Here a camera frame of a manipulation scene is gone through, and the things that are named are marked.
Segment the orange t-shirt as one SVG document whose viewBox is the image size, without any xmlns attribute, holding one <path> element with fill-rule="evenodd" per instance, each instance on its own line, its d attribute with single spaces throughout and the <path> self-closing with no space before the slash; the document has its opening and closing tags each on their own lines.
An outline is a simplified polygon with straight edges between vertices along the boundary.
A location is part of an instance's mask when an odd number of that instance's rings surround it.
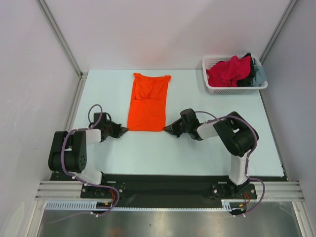
<svg viewBox="0 0 316 237">
<path fill-rule="evenodd" d="M 130 131 L 161 132 L 166 125 L 166 100 L 171 76 L 134 73 L 127 127 Z"/>
</svg>

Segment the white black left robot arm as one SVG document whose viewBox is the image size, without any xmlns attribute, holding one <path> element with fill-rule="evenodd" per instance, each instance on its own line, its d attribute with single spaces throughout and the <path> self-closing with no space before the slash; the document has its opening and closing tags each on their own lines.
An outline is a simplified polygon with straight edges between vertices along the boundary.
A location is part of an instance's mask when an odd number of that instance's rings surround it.
<svg viewBox="0 0 316 237">
<path fill-rule="evenodd" d="M 88 121 L 88 128 L 55 132 L 48 158 L 49 169 L 92 187 L 92 192 L 100 198 L 108 191 L 112 198 L 116 198 L 119 190 L 102 181 L 103 173 L 90 164 L 87 147 L 104 142 L 109 137 L 118 139 L 128 128 L 112 121 L 107 112 L 94 113 L 93 120 Z"/>
</svg>

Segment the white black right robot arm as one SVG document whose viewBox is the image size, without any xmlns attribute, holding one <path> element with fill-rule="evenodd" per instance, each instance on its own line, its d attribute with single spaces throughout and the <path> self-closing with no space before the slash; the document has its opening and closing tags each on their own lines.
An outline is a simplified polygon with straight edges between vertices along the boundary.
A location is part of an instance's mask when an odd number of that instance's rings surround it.
<svg viewBox="0 0 316 237">
<path fill-rule="evenodd" d="M 163 131 L 176 137 L 188 134 L 196 141 L 219 137 L 231 154 L 231 166 L 228 182 L 212 185 L 212 197 L 250 199 L 254 188 L 250 186 L 249 158 L 257 147 L 259 135 L 237 112 L 217 118 L 209 112 L 185 109 L 180 112 L 180 118 Z"/>
</svg>

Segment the magenta t-shirt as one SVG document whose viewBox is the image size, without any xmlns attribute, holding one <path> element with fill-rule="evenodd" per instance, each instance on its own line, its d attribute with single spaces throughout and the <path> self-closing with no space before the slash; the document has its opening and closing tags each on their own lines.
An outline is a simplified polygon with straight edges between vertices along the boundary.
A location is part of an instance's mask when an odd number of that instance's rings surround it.
<svg viewBox="0 0 316 237">
<path fill-rule="evenodd" d="M 249 60 L 236 55 L 228 61 L 220 61 L 206 70 L 208 84 L 212 87 L 237 87 L 237 81 L 245 76 L 246 63 Z"/>
</svg>

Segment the white perforated laundry basket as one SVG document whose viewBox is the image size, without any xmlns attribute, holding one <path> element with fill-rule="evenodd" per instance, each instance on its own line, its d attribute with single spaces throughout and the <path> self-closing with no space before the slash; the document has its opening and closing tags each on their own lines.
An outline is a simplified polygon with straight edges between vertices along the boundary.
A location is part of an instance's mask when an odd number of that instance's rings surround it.
<svg viewBox="0 0 316 237">
<path fill-rule="evenodd" d="M 209 94 L 250 94 L 268 86 L 264 68 L 257 57 L 205 56 L 202 71 Z"/>
</svg>

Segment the black t-shirt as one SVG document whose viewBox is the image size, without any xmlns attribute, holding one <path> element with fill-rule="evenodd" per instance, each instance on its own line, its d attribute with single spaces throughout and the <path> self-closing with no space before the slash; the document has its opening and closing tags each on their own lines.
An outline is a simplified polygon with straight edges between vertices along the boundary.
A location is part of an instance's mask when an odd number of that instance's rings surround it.
<svg viewBox="0 0 316 237">
<path fill-rule="evenodd" d="M 252 59 L 252 55 L 250 52 L 246 53 L 242 59 L 247 59 L 249 60 L 249 63 L 246 63 L 246 71 L 245 71 L 245 76 L 237 81 L 237 86 L 238 87 L 249 87 L 251 86 L 252 80 L 255 78 L 255 70 L 254 70 L 254 62 Z"/>
</svg>

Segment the grey blue t-shirt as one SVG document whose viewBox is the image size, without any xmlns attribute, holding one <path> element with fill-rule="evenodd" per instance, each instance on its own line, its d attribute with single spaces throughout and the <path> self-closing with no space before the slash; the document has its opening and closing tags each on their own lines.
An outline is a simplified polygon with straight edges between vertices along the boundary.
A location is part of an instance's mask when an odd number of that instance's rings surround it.
<svg viewBox="0 0 316 237">
<path fill-rule="evenodd" d="M 263 66 L 260 64 L 259 60 L 256 60 L 255 58 L 253 58 L 252 60 L 255 71 L 255 77 L 252 79 L 250 85 L 252 87 L 261 87 L 263 83 L 267 81 L 265 70 Z"/>
</svg>

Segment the aluminium left side rail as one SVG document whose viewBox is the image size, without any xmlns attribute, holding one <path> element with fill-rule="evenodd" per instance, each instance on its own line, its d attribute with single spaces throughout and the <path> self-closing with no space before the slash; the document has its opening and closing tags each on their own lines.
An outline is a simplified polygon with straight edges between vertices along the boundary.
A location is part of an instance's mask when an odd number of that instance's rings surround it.
<svg viewBox="0 0 316 237">
<path fill-rule="evenodd" d="M 48 158 L 48 166 L 51 171 L 63 173 L 62 164 L 68 173 L 81 173 L 86 165 L 86 141 L 84 132 L 77 132 L 66 139 L 68 131 L 71 129 L 78 108 L 79 97 L 84 86 L 87 73 L 83 73 L 79 78 L 70 110 L 67 115 L 65 131 L 56 131 Z"/>
</svg>

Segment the black front mounting rail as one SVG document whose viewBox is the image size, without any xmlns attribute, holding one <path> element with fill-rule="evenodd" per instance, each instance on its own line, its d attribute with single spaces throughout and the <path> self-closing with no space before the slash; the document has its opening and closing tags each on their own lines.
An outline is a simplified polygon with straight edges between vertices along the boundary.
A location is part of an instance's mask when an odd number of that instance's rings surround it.
<svg viewBox="0 0 316 237">
<path fill-rule="evenodd" d="M 52 174 L 51 181 L 75 181 L 60 173 Z M 194 209 L 218 208 L 223 200 L 237 202 L 257 201 L 253 182 L 260 182 L 265 187 L 265 182 L 284 182 L 285 176 L 253 176 L 250 186 L 254 191 L 250 199 L 212 197 L 212 185 L 219 182 L 228 182 L 227 176 L 173 176 L 173 175 L 103 175 L 102 184 L 119 190 L 115 199 L 117 208 L 163 208 L 163 209 Z M 105 199 L 112 195 L 107 189 L 86 187 L 87 195 L 96 194 Z"/>
</svg>

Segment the aluminium front frame rail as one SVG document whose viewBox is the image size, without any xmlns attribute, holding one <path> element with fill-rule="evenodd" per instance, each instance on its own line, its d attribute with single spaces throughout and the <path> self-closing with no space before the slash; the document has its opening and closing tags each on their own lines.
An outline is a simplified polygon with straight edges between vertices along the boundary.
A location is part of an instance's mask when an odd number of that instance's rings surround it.
<svg viewBox="0 0 316 237">
<path fill-rule="evenodd" d="M 257 197 L 265 191 L 263 201 L 304 202 L 305 198 L 299 182 L 253 182 Z M 42 181 L 39 184 L 35 200 L 105 200 L 96 194 L 88 196 L 85 186 L 79 181 Z"/>
</svg>

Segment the aluminium left corner post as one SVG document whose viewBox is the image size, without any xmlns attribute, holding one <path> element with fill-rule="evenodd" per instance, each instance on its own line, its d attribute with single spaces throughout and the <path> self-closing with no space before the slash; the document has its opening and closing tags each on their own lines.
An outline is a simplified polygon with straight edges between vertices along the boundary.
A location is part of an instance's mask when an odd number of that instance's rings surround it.
<svg viewBox="0 0 316 237">
<path fill-rule="evenodd" d="M 66 58 L 68 59 L 71 67 L 75 71 L 76 75 L 81 78 L 82 77 L 82 71 L 70 49 L 70 46 L 68 42 L 66 41 L 64 34 L 62 33 L 52 11 L 49 8 L 49 5 L 45 0 L 36 0 L 36 3 L 38 4 L 40 10 L 42 11 L 45 19 L 47 20 L 53 34 L 55 35 L 58 43 L 61 46 L 61 49 L 63 50 Z"/>
</svg>

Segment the aluminium corner post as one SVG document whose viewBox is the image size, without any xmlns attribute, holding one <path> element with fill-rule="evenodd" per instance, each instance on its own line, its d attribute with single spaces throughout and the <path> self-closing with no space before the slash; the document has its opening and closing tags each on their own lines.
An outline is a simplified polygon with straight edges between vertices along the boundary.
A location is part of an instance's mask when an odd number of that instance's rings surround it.
<svg viewBox="0 0 316 237">
<path fill-rule="evenodd" d="M 273 31 L 263 53 L 259 58 L 261 64 L 264 64 L 264 62 L 266 61 L 270 51 L 272 50 L 274 44 L 276 43 L 278 37 L 280 36 L 283 28 L 285 27 L 298 2 L 298 0 L 290 0 L 288 5 L 286 6 L 279 22 L 276 25 L 275 30 Z"/>
<path fill-rule="evenodd" d="M 49 8 L 49 5 L 45 0 L 36 0 L 36 3 L 38 4 L 40 10 L 42 11 L 45 19 L 47 20 L 53 34 L 55 35 L 58 43 L 61 46 L 61 49 L 63 50 L 66 58 L 68 59 L 71 67 L 75 71 L 76 75 L 81 78 L 82 77 L 82 71 L 70 49 L 70 46 L 68 42 L 66 41 L 64 34 L 62 33 L 52 11 Z"/>
</svg>

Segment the aluminium right corner post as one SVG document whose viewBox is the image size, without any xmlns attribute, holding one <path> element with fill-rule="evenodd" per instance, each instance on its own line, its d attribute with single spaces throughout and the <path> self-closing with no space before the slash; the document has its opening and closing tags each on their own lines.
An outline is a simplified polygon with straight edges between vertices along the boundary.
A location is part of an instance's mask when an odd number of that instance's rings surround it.
<svg viewBox="0 0 316 237">
<path fill-rule="evenodd" d="M 270 51 L 272 50 L 274 44 L 276 43 L 278 37 L 280 36 L 283 28 L 285 27 L 298 2 L 298 0 L 290 0 L 288 5 L 286 6 L 279 22 L 276 25 L 275 30 L 273 31 L 263 53 L 259 58 L 261 64 L 264 64 L 264 62 L 266 61 Z"/>
</svg>

